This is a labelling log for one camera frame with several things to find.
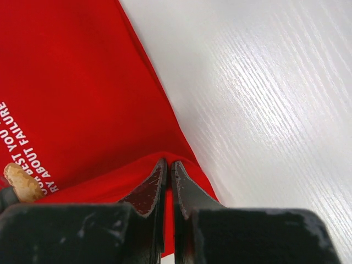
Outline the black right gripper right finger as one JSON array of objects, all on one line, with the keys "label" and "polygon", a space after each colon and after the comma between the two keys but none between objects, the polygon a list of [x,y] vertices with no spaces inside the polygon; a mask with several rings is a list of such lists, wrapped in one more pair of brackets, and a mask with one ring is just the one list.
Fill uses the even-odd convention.
[{"label": "black right gripper right finger", "polygon": [[313,212],[227,208],[172,164],[176,263],[340,263]]}]

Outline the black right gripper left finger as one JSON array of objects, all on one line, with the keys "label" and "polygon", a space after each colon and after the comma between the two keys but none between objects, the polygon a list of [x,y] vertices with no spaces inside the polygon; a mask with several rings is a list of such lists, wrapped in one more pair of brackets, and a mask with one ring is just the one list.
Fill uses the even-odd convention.
[{"label": "black right gripper left finger", "polygon": [[168,165],[115,203],[20,203],[1,191],[1,263],[160,263]]}]

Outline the red printed t shirt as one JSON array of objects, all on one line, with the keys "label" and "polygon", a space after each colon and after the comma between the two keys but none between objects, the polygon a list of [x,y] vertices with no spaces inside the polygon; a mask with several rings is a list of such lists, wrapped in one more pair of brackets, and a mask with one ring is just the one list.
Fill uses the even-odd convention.
[{"label": "red printed t shirt", "polygon": [[119,1],[1,1],[1,191],[22,204],[112,204],[167,162],[216,200]]}]

